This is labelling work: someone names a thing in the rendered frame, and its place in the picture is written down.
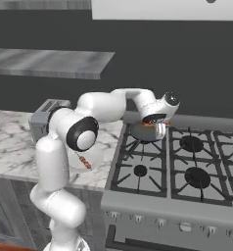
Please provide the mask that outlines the grey frying pan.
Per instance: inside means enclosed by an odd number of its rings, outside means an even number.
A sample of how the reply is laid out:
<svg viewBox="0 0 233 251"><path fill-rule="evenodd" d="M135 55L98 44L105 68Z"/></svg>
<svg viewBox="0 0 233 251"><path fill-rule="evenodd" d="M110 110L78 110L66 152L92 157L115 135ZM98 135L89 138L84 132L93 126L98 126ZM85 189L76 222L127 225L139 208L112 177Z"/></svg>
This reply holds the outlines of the grey frying pan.
<svg viewBox="0 0 233 251"><path fill-rule="evenodd" d="M143 125L141 122L132 124L129 128L130 135L136 140L155 142L156 130L153 125Z"/></svg>

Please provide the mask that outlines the white range hood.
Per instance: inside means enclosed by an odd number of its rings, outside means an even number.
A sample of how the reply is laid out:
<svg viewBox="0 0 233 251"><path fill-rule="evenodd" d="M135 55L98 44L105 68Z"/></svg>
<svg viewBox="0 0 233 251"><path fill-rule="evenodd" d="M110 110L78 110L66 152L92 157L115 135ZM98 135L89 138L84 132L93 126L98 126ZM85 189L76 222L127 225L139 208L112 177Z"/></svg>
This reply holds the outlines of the white range hood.
<svg viewBox="0 0 233 251"><path fill-rule="evenodd" d="M91 0L93 20L233 21L233 0Z"/></svg>

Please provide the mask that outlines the kebab skewer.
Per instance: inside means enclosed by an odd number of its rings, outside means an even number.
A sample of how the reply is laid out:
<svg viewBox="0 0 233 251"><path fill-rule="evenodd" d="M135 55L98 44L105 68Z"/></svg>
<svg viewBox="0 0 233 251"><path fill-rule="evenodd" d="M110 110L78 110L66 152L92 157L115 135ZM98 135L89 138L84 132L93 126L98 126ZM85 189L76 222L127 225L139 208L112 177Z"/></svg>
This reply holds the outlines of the kebab skewer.
<svg viewBox="0 0 233 251"><path fill-rule="evenodd" d="M83 156L81 156L81 155L79 155L77 152L74 152L76 155L77 155L77 157L78 157L78 159L79 159L79 161L84 165L84 167L87 169L87 170L92 170L91 169L91 165L90 165L90 163L86 160L86 158L85 157L83 157Z"/></svg>

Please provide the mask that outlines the grey gas stove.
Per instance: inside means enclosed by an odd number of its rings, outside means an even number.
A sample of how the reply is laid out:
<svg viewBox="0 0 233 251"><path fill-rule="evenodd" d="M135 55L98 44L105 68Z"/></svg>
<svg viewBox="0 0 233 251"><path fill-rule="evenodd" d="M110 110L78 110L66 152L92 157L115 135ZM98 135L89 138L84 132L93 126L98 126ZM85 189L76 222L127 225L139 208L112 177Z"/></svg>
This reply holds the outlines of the grey gas stove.
<svg viewBox="0 0 233 251"><path fill-rule="evenodd" d="M233 119L177 115L166 137L136 140L135 112L123 127L109 172L101 208L106 237L116 226L115 241L126 238L191 249L230 247L233 239ZM119 212L116 219L111 212ZM134 215L143 216L140 224ZM157 219L166 220L158 228ZM192 225L190 232L179 228ZM216 232L206 235L205 227Z"/></svg>

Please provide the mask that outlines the grey toaster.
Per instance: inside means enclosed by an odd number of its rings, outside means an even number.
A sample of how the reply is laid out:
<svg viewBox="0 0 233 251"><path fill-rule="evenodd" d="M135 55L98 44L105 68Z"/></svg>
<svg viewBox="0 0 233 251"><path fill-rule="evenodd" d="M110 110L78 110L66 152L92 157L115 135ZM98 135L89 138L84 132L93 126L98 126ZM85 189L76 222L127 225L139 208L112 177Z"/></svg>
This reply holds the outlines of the grey toaster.
<svg viewBox="0 0 233 251"><path fill-rule="evenodd" d="M69 107L69 100L47 99L28 119L33 141L48 134L50 119L57 110Z"/></svg>

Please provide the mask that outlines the round white stove knob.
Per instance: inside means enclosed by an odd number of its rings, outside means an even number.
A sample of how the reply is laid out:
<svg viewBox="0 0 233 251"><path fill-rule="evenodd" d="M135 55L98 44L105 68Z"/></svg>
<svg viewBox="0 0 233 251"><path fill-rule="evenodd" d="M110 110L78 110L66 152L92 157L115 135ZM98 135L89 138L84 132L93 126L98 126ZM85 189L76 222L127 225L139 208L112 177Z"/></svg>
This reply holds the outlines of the round white stove knob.
<svg viewBox="0 0 233 251"><path fill-rule="evenodd" d="M189 224L189 223L181 223L179 225L179 228L182 230L182 231L186 231L186 232L190 232L192 230L192 225Z"/></svg>

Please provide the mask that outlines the grey wall shelf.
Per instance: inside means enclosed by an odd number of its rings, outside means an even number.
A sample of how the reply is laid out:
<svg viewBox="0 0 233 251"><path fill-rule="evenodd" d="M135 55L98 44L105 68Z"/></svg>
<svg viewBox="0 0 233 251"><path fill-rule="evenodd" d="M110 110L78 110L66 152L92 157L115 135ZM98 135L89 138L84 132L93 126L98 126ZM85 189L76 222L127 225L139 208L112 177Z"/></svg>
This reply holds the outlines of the grey wall shelf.
<svg viewBox="0 0 233 251"><path fill-rule="evenodd" d="M100 79L114 54L0 48L0 75Z"/></svg>

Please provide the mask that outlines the grey upper cupboard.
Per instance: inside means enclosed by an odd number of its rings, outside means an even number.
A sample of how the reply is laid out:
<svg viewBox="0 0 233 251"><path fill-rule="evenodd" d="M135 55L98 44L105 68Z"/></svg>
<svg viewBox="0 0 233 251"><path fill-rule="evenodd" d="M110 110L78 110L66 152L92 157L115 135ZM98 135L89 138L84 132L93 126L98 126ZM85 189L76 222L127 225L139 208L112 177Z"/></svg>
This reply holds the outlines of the grey upper cupboard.
<svg viewBox="0 0 233 251"><path fill-rule="evenodd" d="M0 10L91 10L91 0L0 0Z"/></svg>

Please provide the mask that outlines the orange hot dog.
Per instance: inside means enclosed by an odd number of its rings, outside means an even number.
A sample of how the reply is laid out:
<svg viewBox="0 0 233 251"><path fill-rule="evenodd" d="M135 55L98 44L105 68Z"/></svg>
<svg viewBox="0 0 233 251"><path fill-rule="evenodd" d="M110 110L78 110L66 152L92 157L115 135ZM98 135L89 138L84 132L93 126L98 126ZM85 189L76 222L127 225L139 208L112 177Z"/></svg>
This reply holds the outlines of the orange hot dog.
<svg viewBox="0 0 233 251"><path fill-rule="evenodd" d="M165 124L165 126L171 126L171 122L142 122L142 126L154 126L157 124Z"/></svg>

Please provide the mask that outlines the grey base cupboards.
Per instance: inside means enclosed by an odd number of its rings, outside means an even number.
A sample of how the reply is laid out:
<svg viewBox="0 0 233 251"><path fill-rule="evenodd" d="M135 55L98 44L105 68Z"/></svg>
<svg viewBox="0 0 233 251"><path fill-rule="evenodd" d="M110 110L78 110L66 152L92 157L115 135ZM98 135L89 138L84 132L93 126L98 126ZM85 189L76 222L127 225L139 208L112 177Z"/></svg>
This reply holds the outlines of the grey base cupboards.
<svg viewBox="0 0 233 251"><path fill-rule="evenodd" d="M50 218L30 201L34 182L0 178L0 243L42 251L51 241ZM91 251L105 249L105 226L100 209L102 192L67 187L84 202L87 215L78 228Z"/></svg>

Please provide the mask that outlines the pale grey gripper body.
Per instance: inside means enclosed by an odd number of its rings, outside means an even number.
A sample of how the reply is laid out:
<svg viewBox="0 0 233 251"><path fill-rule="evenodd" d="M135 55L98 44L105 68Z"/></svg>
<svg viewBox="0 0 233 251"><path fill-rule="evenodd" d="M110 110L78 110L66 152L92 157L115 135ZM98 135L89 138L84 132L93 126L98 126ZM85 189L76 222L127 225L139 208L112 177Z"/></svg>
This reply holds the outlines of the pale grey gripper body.
<svg viewBox="0 0 233 251"><path fill-rule="evenodd" d="M166 135L166 124L165 123L155 123L155 138L156 140L164 139Z"/></svg>

